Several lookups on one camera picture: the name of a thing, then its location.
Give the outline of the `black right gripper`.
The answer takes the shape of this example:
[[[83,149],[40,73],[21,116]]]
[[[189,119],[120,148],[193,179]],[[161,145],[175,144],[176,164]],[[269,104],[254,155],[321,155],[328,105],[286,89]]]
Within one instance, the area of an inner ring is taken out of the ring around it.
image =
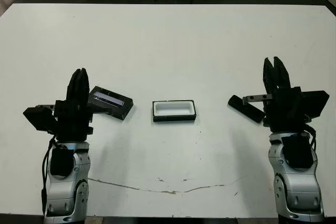
[[[263,82],[267,94],[245,96],[243,105],[262,102],[263,126],[273,133],[298,131],[303,125],[303,93],[300,87],[291,88],[288,71],[278,57],[274,57],[274,66],[265,58]]]

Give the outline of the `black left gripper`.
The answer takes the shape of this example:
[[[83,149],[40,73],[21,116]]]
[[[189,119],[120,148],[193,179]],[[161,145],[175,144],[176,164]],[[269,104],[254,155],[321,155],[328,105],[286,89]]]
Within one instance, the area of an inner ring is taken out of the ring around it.
[[[58,140],[86,140],[93,133],[93,128],[89,126],[92,122],[92,109],[88,106],[89,92],[86,69],[77,69],[68,84],[66,100],[39,106],[47,113],[43,131],[56,135]]]

